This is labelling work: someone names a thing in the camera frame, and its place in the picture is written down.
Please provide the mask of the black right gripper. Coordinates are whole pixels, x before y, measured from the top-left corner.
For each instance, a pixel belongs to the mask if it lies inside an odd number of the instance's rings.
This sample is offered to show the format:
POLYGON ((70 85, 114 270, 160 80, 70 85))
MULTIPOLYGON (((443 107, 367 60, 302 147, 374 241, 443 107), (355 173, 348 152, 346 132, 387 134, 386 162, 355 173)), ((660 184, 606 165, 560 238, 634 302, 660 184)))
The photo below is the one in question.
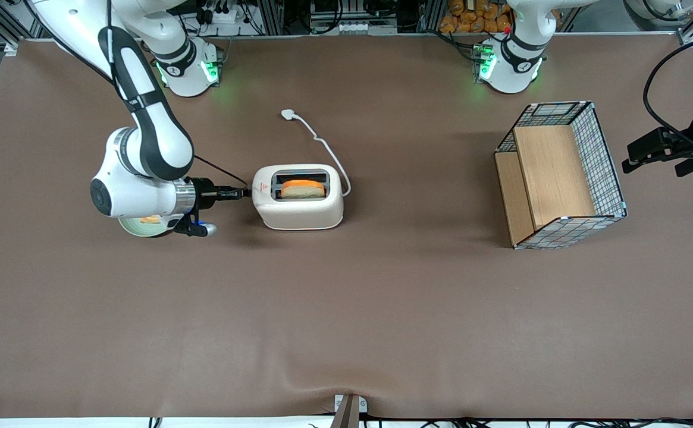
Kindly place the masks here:
POLYGON ((195 190, 194 210, 210 209, 218 200, 240 200, 251 197, 252 192, 247 188, 218 187, 208 178, 191 178, 190 183, 195 190))

